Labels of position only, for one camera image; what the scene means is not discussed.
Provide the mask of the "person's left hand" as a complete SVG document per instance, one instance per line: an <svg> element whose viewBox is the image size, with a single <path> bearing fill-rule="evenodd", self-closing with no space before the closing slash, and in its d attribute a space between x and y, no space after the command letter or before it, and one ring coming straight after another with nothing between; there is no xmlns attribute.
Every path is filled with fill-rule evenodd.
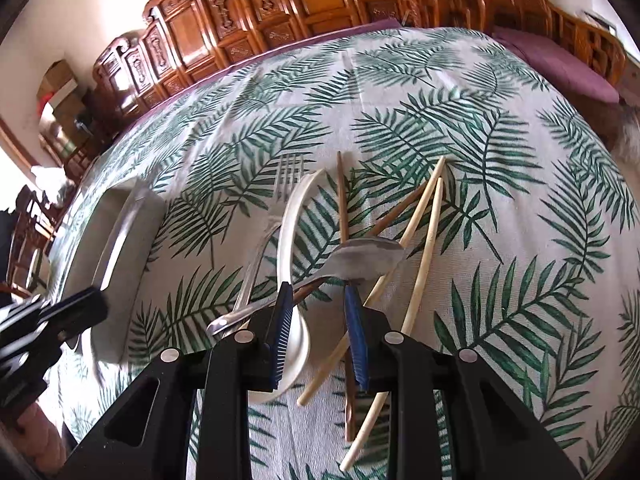
<svg viewBox="0 0 640 480"><path fill-rule="evenodd" d="M58 428L37 403L29 405L17 419L12 441L43 474L57 474L66 462L66 447Z"/></svg>

